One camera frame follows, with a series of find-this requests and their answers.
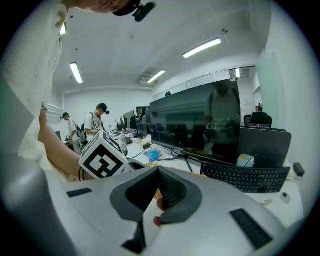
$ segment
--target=fluorescent light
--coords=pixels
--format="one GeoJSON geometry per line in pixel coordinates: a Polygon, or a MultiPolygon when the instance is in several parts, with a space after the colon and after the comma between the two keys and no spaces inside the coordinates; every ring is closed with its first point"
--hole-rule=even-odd
{"type": "Polygon", "coordinates": [[[65,33],[67,33],[66,23],[63,23],[62,28],[60,30],[60,36],[64,35],[65,33]]]}
{"type": "Polygon", "coordinates": [[[76,62],[70,63],[70,68],[78,84],[83,84],[84,82],[81,79],[77,63],[76,62]]]}
{"type": "Polygon", "coordinates": [[[149,81],[148,84],[152,83],[154,80],[156,80],[158,77],[160,77],[162,74],[166,73],[165,70],[161,70],[158,74],[156,74],[154,77],[152,77],[149,81]]]}
{"type": "Polygon", "coordinates": [[[197,54],[197,53],[199,53],[199,52],[201,52],[201,51],[203,51],[205,49],[208,49],[208,48],[210,48],[212,46],[216,46],[216,45],[219,45],[219,44],[221,44],[221,39],[220,38],[213,39],[213,40],[211,40],[209,42],[206,42],[206,43],[198,46],[195,49],[192,49],[192,50],[186,52],[183,55],[183,57],[185,57],[187,59],[187,58],[191,57],[192,55],[195,55],[195,54],[197,54]]]}

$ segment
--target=white sweater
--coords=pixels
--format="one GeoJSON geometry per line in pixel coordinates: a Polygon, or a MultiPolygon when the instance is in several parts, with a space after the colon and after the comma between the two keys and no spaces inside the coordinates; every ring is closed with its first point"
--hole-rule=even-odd
{"type": "Polygon", "coordinates": [[[48,160],[38,134],[40,111],[42,106],[48,108],[53,73],[62,53],[60,30],[67,17],[66,7],[58,4],[58,0],[43,1],[16,31],[0,64],[4,79],[34,116],[19,154],[37,162],[44,170],[56,170],[60,174],[62,172],[48,160]]]}

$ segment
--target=white cube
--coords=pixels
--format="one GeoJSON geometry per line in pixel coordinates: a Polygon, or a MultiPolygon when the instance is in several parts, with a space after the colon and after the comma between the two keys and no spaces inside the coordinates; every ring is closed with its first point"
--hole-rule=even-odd
{"type": "Polygon", "coordinates": [[[95,179],[120,174],[129,162],[120,145],[104,130],[85,146],[79,165],[95,179]]]}

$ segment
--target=desk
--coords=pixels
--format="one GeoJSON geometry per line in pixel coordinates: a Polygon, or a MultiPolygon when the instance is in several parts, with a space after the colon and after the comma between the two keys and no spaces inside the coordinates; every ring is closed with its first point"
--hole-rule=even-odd
{"type": "MultiPolygon", "coordinates": [[[[133,143],[127,146],[128,149],[128,158],[133,158],[137,156],[139,153],[143,151],[142,145],[137,144],[139,143],[138,139],[132,139],[133,143]]],[[[159,146],[156,144],[152,144],[150,148],[146,150],[160,150],[163,154],[161,159],[168,159],[172,158],[170,150],[165,149],[163,146],[159,146]]],[[[142,164],[147,164],[148,158],[141,153],[139,156],[134,158],[135,160],[141,162],[142,164]]],[[[193,170],[194,173],[199,174],[201,170],[201,164],[199,162],[193,161],[188,159],[188,162],[193,170]]],[[[177,169],[181,169],[184,171],[189,171],[188,165],[184,159],[177,159],[177,160],[170,160],[170,161],[154,161],[153,163],[162,165],[164,167],[173,167],[177,169]]],[[[285,161],[284,166],[291,167],[288,161],[285,161]]],[[[296,175],[293,171],[293,168],[290,169],[288,179],[295,179],[296,175]]],[[[293,225],[296,222],[299,222],[303,220],[304,218],[304,210],[303,210],[303,204],[301,195],[299,192],[299,188],[297,185],[297,182],[299,181],[289,181],[287,180],[281,191],[278,193],[246,193],[248,197],[253,199],[254,201],[261,204],[261,197],[270,197],[272,199],[272,203],[264,206],[266,209],[268,209],[271,213],[273,213],[281,222],[282,224],[288,228],[291,225],[293,225]],[[281,194],[286,192],[291,200],[288,204],[284,203],[281,200],[281,194]]],[[[146,236],[146,243],[150,243],[153,238],[157,235],[159,228],[155,225],[150,225],[150,223],[153,223],[153,218],[155,216],[160,216],[162,213],[161,210],[157,208],[157,202],[156,200],[152,200],[151,204],[149,205],[148,209],[144,213],[143,221],[144,223],[148,223],[148,225],[144,225],[145,227],[148,226],[148,228],[145,229],[145,236],[146,236]]]]}

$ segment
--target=black keyboard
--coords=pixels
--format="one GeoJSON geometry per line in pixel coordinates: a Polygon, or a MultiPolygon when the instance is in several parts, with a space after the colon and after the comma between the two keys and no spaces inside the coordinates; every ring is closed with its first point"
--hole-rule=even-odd
{"type": "Polygon", "coordinates": [[[290,167],[254,168],[202,163],[200,173],[245,193],[275,193],[284,185],[290,167]]]}
{"type": "Polygon", "coordinates": [[[129,139],[128,137],[125,137],[125,141],[126,143],[129,145],[131,144],[133,141],[131,139],[129,139]]]}

